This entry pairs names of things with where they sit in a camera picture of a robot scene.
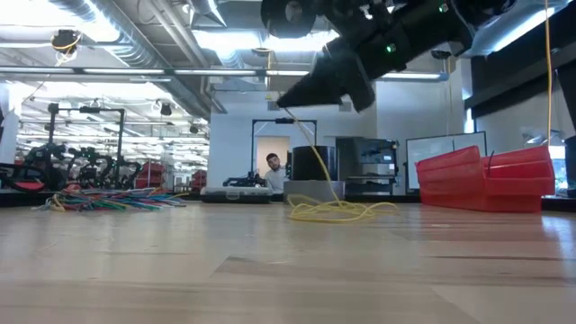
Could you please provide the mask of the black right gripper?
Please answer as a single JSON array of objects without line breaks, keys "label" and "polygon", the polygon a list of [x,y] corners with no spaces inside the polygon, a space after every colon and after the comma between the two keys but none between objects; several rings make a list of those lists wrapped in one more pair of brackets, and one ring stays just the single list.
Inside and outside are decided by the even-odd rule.
[{"label": "black right gripper", "polygon": [[373,82],[391,71],[400,72],[422,53],[454,42],[461,51],[473,42],[471,0],[408,0],[389,12],[371,2],[366,18],[360,8],[334,4],[325,16],[339,36],[324,45],[313,70],[281,95],[281,108],[341,104],[348,95],[357,112],[375,101]]}]

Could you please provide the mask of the dark equipment cabinet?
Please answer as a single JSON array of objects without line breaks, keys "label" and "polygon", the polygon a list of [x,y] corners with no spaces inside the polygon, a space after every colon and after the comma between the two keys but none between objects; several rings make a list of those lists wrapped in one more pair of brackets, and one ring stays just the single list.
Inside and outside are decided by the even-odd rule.
[{"label": "dark equipment cabinet", "polygon": [[336,139],[338,179],[346,195],[393,195],[398,142],[390,139]]}]

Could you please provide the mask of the black tape roll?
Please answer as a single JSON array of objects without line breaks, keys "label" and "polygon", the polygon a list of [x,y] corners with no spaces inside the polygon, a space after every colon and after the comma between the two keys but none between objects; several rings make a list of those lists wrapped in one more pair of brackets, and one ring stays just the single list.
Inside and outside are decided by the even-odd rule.
[{"label": "black tape roll", "polygon": [[[335,147],[316,146],[329,177],[332,181],[338,180],[337,152]],[[310,146],[295,147],[292,150],[292,179],[294,181],[319,180],[325,181],[327,177]]]}]

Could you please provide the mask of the whiteboard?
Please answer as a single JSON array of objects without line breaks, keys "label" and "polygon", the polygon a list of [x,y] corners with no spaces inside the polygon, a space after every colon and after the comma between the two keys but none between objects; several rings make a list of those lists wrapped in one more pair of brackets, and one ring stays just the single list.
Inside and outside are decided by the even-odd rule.
[{"label": "whiteboard", "polygon": [[460,133],[446,136],[425,137],[406,140],[405,189],[407,194],[419,190],[416,163],[458,149],[477,146],[480,155],[485,157],[487,150],[486,132]]}]

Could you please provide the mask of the person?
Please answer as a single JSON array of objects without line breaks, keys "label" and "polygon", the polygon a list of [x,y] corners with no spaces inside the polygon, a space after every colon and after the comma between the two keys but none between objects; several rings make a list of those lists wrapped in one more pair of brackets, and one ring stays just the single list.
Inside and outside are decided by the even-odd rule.
[{"label": "person", "polygon": [[265,173],[266,186],[274,194],[282,194],[284,192],[284,183],[288,180],[285,167],[275,153],[268,154],[265,159],[269,166],[269,170]]}]

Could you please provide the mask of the red plastic bin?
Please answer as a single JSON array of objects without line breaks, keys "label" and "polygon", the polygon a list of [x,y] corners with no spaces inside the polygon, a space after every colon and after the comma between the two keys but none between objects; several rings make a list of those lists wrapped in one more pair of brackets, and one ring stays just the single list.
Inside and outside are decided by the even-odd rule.
[{"label": "red plastic bin", "polygon": [[416,163],[425,205],[478,212],[540,212],[555,193],[548,147],[482,157],[471,146]]}]

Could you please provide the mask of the dark rectangular device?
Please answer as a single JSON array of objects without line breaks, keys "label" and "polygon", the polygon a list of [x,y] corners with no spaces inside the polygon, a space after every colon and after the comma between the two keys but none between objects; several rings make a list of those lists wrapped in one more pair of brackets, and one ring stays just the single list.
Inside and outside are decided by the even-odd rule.
[{"label": "dark rectangular device", "polygon": [[200,192],[203,203],[270,203],[272,197],[266,187],[204,187]]}]

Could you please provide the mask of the linear ceiling light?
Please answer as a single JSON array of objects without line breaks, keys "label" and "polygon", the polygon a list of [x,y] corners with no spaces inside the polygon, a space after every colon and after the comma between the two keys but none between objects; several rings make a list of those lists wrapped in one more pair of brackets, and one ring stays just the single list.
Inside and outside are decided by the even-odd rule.
[{"label": "linear ceiling light", "polygon": [[0,66],[2,74],[95,75],[141,77],[304,77],[307,71],[211,68],[108,68]]}]

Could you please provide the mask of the background robot arms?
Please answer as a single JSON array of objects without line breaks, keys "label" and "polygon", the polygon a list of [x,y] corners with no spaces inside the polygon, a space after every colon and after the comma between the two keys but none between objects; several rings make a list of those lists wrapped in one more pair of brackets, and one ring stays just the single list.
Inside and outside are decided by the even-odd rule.
[{"label": "background robot arms", "polygon": [[141,171],[138,162],[104,155],[92,147],[46,144],[32,148],[22,161],[0,163],[0,188],[27,194],[69,187],[129,190]]}]

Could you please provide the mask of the black monitor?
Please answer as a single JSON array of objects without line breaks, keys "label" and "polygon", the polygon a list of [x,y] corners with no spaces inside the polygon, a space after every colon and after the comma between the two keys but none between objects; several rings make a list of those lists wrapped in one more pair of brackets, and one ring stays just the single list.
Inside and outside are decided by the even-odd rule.
[{"label": "black monitor", "polygon": [[567,195],[576,199],[576,135],[565,140]]}]

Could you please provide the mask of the small black gantry frame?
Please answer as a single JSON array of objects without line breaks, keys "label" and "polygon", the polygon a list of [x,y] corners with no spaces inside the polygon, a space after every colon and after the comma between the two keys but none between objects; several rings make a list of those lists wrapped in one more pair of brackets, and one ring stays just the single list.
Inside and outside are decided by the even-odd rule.
[{"label": "small black gantry frame", "polygon": [[314,144],[313,145],[317,145],[318,143],[318,122],[317,120],[296,120],[295,117],[283,117],[283,118],[275,118],[275,119],[253,119],[251,121],[251,140],[250,140],[250,144],[251,144],[251,151],[250,151],[250,171],[248,172],[249,176],[254,176],[256,174],[255,172],[255,161],[256,161],[256,152],[255,152],[255,137],[256,137],[256,131],[255,131],[255,126],[257,123],[259,122],[273,122],[275,124],[295,124],[297,122],[310,122],[313,124],[314,126],[314,132],[312,133],[314,135]]}]

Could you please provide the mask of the grey duct tape roll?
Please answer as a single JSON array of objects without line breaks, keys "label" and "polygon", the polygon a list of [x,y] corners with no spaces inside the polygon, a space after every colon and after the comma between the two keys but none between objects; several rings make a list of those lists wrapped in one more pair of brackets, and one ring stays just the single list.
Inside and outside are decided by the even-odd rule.
[{"label": "grey duct tape roll", "polygon": [[286,181],[283,185],[283,199],[286,203],[328,203],[345,199],[345,183],[339,181]]}]

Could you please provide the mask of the silver ceiling duct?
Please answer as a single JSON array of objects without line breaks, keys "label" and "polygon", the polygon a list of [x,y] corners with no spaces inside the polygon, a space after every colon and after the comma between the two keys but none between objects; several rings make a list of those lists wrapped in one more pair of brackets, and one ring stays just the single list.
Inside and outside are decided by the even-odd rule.
[{"label": "silver ceiling duct", "polygon": [[[110,52],[129,68],[160,68],[171,65],[138,29],[135,23],[113,0],[48,0],[58,9],[79,18],[82,23],[96,23],[103,18],[119,33],[116,47]],[[160,86],[172,95],[177,104],[188,113],[211,118],[212,113],[227,113],[223,105],[201,90],[190,87],[181,78],[171,76],[168,83]]]}]

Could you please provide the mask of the tall black gantry frame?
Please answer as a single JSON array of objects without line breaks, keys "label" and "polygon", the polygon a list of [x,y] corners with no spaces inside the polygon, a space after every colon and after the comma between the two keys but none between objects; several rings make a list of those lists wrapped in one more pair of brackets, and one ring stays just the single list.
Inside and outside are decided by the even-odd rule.
[{"label": "tall black gantry frame", "polygon": [[54,131],[55,131],[55,125],[56,125],[56,115],[60,112],[60,111],[66,111],[66,112],[79,112],[79,113],[91,113],[91,114],[99,114],[101,112],[108,112],[108,113],[118,113],[120,115],[120,121],[118,123],[119,125],[119,130],[118,130],[118,139],[117,139],[117,153],[116,153],[116,166],[114,169],[114,189],[119,189],[121,187],[121,182],[120,182],[120,164],[119,164],[119,160],[122,156],[122,140],[123,140],[123,131],[124,131],[124,126],[125,126],[125,115],[126,112],[124,109],[121,108],[112,108],[112,109],[106,109],[106,108],[102,108],[102,107],[96,107],[96,106],[81,106],[80,108],[60,108],[58,103],[50,103],[48,105],[48,112],[50,114],[50,120],[49,120],[49,138],[48,138],[48,143],[52,144],[53,140],[54,140]]}]

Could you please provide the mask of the black aluminium table frame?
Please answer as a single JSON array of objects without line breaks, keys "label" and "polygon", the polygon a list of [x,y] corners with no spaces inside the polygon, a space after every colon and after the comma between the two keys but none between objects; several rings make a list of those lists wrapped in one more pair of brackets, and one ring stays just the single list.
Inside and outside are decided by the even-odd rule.
[{"label": "black aluminium table frame", "polygon": [[[27,207],[44,204],[53,192],[22,193],[14,190],[0,190],[0,208]],[[418,195],[347,195],[352,203],[420,203]],[[543,198],[542,210],[547,212],[576,213],[576,198]]]}]

